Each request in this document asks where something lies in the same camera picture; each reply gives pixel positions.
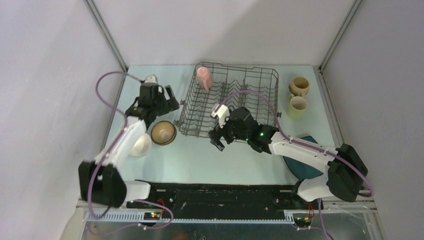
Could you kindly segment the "brown patterned bowl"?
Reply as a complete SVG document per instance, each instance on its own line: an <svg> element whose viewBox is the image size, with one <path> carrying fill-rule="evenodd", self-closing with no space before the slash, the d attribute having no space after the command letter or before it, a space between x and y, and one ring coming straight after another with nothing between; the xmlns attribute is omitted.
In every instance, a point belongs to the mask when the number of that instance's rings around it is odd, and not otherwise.
<svg viewBox="0 0 424 240"><path fill-rule="evenodd" d="M171 122L163 120L153 126L150 136L155 144L165 146L175 140L177 129Z"/></svg>

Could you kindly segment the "pink ceramic mug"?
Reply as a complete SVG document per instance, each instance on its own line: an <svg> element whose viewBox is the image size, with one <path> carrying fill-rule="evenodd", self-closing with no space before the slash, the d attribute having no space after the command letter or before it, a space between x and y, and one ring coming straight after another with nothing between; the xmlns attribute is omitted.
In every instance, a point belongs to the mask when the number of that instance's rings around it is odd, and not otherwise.
<svg viewBox="0 0 424 240"><path fill-rule="evenodd" d="M214 85L214 78L211 71L207 67L201 66L196 70L195 74L198 84L209 93L211 87Z"/></svg>

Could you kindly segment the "teal square plate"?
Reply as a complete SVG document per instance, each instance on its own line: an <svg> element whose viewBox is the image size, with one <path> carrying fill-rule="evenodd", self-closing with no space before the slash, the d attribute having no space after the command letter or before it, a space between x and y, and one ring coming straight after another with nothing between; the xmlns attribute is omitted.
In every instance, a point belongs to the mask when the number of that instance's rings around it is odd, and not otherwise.
<svg viewBox="0 0 424 240"><path fill-rule="evenodd" d="M316 168L302 163L298 160L295 160L293 158L287 156L283 156L282 158L290 172L299 180L313 179L323 174Z"/></svg>

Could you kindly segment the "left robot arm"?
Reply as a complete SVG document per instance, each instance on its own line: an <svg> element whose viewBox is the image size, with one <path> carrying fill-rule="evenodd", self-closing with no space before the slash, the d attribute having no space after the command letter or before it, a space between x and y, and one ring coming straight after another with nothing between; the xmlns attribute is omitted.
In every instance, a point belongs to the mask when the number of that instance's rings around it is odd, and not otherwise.
<svg viewBox="0 0 424 240"><path fill-rule="evenodd" d="M156 118L179 107L170 85L141 84L139 96L123 113L124 124L115 139L94 159L79 165L81 198L113 208L137 199L145 208L156 206L158 194L150 190L151 185L142 180L124 180L120 168Z"/></svg>

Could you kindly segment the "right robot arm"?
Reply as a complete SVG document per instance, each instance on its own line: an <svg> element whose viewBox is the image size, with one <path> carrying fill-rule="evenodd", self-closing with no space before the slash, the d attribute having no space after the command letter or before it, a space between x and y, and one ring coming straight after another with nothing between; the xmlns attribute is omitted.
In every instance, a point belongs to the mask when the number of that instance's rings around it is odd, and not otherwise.
<svg viewBox="0 0 424 240"><path fill-rule="evenodd" d="M259 124L245 107L230 110L223 104L216 104L210 116L217 119L217 124L208 132L208 137L220 151L225 148L222 139L227 144L242 140L258 153L291 158L321 172L320 176L300 179L295 184L290 196L295 208L304 209L310 202L326 197L352 203L360 195L368 169L351 145L344 143L340 147L325 148L283 135L275 126Z"/></svg>

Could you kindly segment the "small white bowl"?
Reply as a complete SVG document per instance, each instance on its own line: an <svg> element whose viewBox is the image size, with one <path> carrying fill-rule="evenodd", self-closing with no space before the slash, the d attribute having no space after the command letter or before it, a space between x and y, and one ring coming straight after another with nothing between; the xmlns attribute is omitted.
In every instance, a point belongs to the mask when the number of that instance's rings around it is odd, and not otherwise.
<svg viewBox="0 0 424 240"><path fill-rule="evenodd" d="M151 149L152 144L151 136L145 133L136 141L129 154L133 157L143 157Z"/></svg>

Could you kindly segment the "light green ceramic mug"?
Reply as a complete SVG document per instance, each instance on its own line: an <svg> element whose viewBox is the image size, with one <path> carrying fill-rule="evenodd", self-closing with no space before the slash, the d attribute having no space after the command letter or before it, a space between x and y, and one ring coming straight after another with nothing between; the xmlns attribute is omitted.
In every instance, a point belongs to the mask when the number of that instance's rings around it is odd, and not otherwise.
<svg viewBox="0 0 424 240"><path fill-rule="evenodd" d="M301 118L309 106L308 101L304 97L295 96L294 94L290 94L288 100L288 117L293 120Z"/></svg>

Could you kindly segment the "tan ceramic mug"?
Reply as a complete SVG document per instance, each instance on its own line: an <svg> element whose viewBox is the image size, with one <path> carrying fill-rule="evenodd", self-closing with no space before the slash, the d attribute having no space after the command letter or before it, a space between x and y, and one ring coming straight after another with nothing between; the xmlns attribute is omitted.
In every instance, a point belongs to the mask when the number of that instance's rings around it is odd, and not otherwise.
<svg viewBox="0 0 424 240"><path fill-rule="evenodd" d="M310 82L305 77L295 77L288 85L291 94L305 98L310 89Z"/></svg>

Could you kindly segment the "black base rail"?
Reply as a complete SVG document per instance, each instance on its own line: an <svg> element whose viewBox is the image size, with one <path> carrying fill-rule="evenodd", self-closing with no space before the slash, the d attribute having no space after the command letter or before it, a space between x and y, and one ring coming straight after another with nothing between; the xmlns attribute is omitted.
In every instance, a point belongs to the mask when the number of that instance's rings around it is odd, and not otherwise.
<svg viewBox="0 0 424 240"><path fill-rule="evenodd" d="M175 219L284 220L285 210L307 211L310 203L293 193L293 185L229 185L152 182L148 204L127 202L128 209L164 204Z"/></svg>

